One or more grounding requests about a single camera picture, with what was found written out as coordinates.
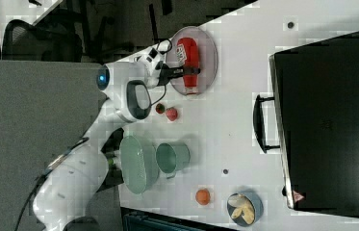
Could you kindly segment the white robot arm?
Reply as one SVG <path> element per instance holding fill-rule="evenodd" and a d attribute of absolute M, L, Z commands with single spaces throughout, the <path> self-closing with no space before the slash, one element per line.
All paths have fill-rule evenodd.
<path fill-rule="evenodd" d="M 189 63 L 188 57 L 180 52 L 179 65 L 170 67 L 165 54 L 150 46 L 132 62 L 99 68 L 96 84 L 107 99 L 98 116 L 82 138 L 50 163 L 38 179 L 33 212 L 44 225 L 43 231 L 83 231 L 94 226 L 96 220 L 86 215 L 86 207 L 109 171 L 103 146 L 115 130 L 149 116 L 151 89 L 200 73 L 199 64 Z"/>

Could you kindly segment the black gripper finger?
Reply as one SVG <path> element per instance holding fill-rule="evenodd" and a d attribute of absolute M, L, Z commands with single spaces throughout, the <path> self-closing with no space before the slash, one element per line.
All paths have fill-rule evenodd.
<path fill-rule="evenodd" d="M 200 73 L 199 67 L 182 65 L 177 67 L 169 67 L 167 64 L 162 65 L 163 71 L 170 71 L 171 73 Z"/>
<path fill-rule="evenodd" d="M 197 75 L 182 75 L 182 74 L 174 74 L 174 75 L 165 75 L 161 77 L 161 84 L 166 85 L 172 79 L 182 78 L 185 86 L 196 86 L 197 85 Z"/>

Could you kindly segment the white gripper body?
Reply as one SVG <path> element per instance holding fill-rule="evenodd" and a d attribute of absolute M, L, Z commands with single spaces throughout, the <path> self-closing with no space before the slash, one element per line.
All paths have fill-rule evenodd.
<path fill-rule="evenodd" d="M 145 69 L 144 82 L 149 89 L 163 86 L 166 83 L 166 78 L 162 76 L 165 56 L 159 50 L 150 46 L 134 61 Z"/>

